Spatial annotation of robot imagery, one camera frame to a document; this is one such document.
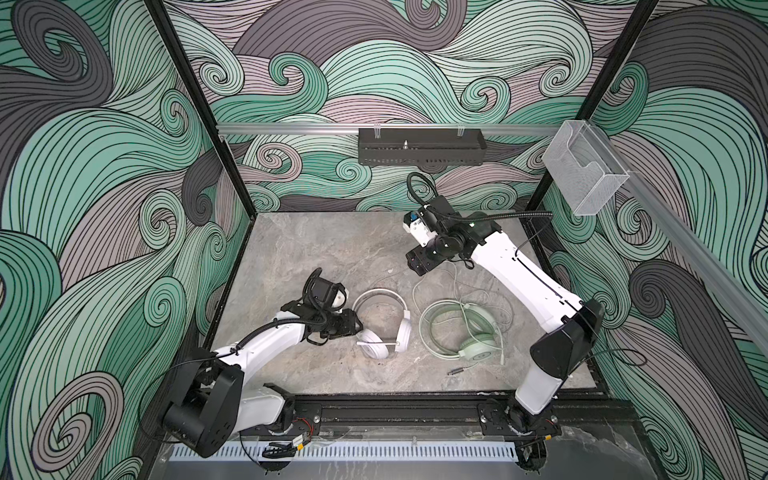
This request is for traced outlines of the white over-ear headphones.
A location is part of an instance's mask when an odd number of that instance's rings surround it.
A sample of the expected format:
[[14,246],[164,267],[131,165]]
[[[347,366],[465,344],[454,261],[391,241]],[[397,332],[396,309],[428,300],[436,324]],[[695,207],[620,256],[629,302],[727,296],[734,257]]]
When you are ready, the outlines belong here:
[[372,309],[388,304],[395,310],[394,326],[385,331],[378,327],[365,326],[356,334],[356,345],[369,359],[386,360],[392,354],[402,354],[408,350],[413,334],[411,310],[402,295],[387,288],[372,288],[361,293],[353,303],[352,309],[359,320]]

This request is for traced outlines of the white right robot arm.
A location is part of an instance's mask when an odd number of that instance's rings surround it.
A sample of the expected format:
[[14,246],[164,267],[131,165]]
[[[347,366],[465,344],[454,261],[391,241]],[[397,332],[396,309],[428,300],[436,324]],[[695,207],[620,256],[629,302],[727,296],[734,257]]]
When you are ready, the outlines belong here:
[[406,218],[403,228],[418,243],[406,254],[408,267],[417,275],[449,259],[468,259],[492,274],[533,315],[543,336],[529,348],[530,366],[508,412],[516,432],[551,429],[550,404],[591,353],[604,318],[602,304],[584,301],[558,284],[495,222],[471,220],[441,229]]

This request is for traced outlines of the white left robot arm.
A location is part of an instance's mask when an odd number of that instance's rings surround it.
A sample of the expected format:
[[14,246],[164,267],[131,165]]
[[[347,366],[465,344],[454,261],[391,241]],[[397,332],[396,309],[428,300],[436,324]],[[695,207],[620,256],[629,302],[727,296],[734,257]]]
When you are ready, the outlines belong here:
[[246,394],[244,387],[280,353],[308,341],[355,336],[363,329],[349,309],[317,309],[290,301],[273,319],[240,341],[215,351],[197,349],[179,366],[159,414],[165,433],[203,458],[216,453],[235,433],[274,424],[290,395],[263,386]]

